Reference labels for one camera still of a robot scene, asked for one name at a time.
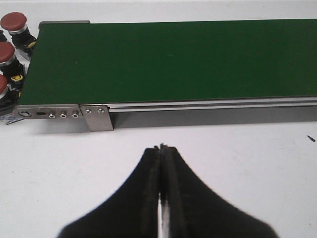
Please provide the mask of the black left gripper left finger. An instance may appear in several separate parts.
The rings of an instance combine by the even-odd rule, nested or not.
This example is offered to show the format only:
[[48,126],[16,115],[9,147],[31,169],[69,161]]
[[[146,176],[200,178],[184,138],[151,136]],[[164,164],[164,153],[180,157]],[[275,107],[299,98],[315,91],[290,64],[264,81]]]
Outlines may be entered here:
[[124,184],[99,207],[65,226],[60,238],[156,238],[160,156],[144,151]]

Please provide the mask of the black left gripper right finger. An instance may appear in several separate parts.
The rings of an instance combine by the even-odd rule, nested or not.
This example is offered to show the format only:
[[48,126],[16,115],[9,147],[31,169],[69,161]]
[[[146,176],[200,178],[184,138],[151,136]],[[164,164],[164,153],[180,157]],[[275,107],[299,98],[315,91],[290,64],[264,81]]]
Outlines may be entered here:
[[273,238],[266,223],[206,186],[174,147],[162,146],[161,203],[165,238]]

